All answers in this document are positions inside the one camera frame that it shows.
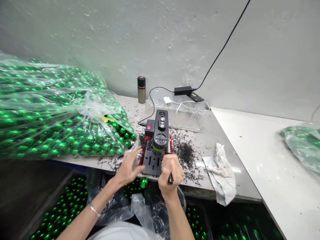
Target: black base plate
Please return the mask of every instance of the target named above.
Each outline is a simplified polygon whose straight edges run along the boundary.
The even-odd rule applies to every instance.
[[[165,150],[156,153],[152,147],[152,141],[147,141],[146,151],[144,154],[143,164],[145,169],[142,171],[144,174],[150,174],[155,176],[161,175],[161,162],[163,156],[165,154]]]

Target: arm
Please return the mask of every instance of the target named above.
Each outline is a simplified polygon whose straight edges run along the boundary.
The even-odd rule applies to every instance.
[[[173,184],[168,185],[172,174]],[[194,240],[194,236],[182,209],[177,186],[183,180],[183,169],[177,155],[165,155],[162,160],[162,174],[159,177],[159,188],[168,209],[170,237],[172,240]]]
[[[91,204],[98,213],[102,212],[116,191],[118,191],[124,185],[131,183],[144,169],[144,166],[138,166],[135,170],[133,170],[133,164],[139,152],[141,152],[141,147],[129,152],[124,156],[122,165],[117,174],[108,181],[104,188],[92,200]],[[98,216],[88,205],[60,234],[57,240],[85,240],[97,220]]]

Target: thermos bottle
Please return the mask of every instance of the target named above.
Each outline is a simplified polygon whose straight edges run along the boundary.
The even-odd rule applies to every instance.
[[[146,102],[146,78],[138,77],[138,102]]]

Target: bracelet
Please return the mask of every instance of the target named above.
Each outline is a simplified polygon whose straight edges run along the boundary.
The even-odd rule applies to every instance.
[[[93,208],[92,204],[89,203],[89,205],[90,205],[91,210],[94,211],[94,213],[98,216],[98,218],[101,217],[101,214],[98,213],[98,212]]]

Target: gray wall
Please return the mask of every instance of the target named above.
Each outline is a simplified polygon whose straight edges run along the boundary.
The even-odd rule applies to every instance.
[[[100,72],[117,94],[197,87],[246,0],[2,0],[0,49]],[[320,104],[320,1],[252,0],[197,91],[212,106],[309,120]]]

